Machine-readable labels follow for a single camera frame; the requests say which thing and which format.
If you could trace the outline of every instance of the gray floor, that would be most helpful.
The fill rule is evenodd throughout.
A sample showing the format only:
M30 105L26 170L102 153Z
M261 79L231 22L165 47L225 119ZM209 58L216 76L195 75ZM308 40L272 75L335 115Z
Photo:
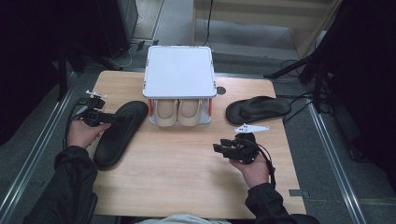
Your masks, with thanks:
M191 13L192 1L165 0L163 11L152 39L158 39L159 45L190 45L191 44ZM197 22L196 45L205 41L205 21ZM296 60L297 54L291 43L288 30L282 27L263 25L245 25L233 22L212 21L207 46L213 50L215 72L219 76L236 76L262 78L263 74L273 73L286 65L285 60ZM143 69L147 47L142 51L131 50L118 59L119 64L127 64L125 70ZM95 80L103 71L101 65L88 61L84 74L71 76L70 86L74 86L69 102L74 102L87 89L91 89ZM309 90L310 85L301 85L296 72L273 80L277 97L291 101L294 97ZM20 169L34 151L41 130L45 129L47 119L56 105L57 88L43 99L42 103L22 124L16 135L7 144L0 147L0 167L7 170L0 180L0 197L7 200L12 183L18 178ZM298 111L307 103L299 100L292 105L292 112ZM29 181L19 186L21 197L14 199L8 217L0 217L0 223L21 223L29 213L34 201L40 195L53 174L52 162L61 148L66 116L71 103L59 116L48 143L43 146L39 160L28 176ZM340 166L333 166L329 160L329 149L315 123L317 116L322 119ZM316 114L310 107L285 124L286 134L290 143L290 151L296 168L301 190L304 192L304 204L307 214L316 217L320 223L395 223L395 194L391 190L385 174L376 166L358 163L350 159L347 142L340 132L335 118L327 114ZM358 207L349 207L342 183L337 176L340 169L345 173L346 182L352 191L350 198L355 196ZM114 223L114 217L95 216L92 223Z

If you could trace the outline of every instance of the wooden table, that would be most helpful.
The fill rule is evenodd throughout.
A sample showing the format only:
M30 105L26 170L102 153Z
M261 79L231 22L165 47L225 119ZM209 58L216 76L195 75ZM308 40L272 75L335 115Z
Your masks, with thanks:
M320 33L332 25L342 0L216 0L211 20L288 27L300 58L315 45ZM196 20L208 20L210 1L194 0L192 44Z
M107 94L105 112L114 113L129 101L143 97L144 74L105 71L94 91ZM225 118L231 102L257 95L275 97L269 80L217 77L226 93L213 99L212 121L195 127L158 127L146 118L121 160L112 170L99 171L93 186L98 195L96 215L168 217L192 214L206 218L254 218L245 207L248 187L228 159L214 152L220 138L233 139L235 126ZM255 133L257 143L268 149L276 167L276 189L290 213L305 214L288 140L281 119L268 125L270 131ZM90 155L97 141L89 148Z

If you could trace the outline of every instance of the black sleeve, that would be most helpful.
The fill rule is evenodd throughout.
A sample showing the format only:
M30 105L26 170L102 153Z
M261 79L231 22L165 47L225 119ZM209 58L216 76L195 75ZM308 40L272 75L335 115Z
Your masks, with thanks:
M269 183L248 192L245 205L256 216L256 223L297 223L283 206L282 196Z
M68 147L55 159L55 174L23 223L84 223L97 170L86 149Z

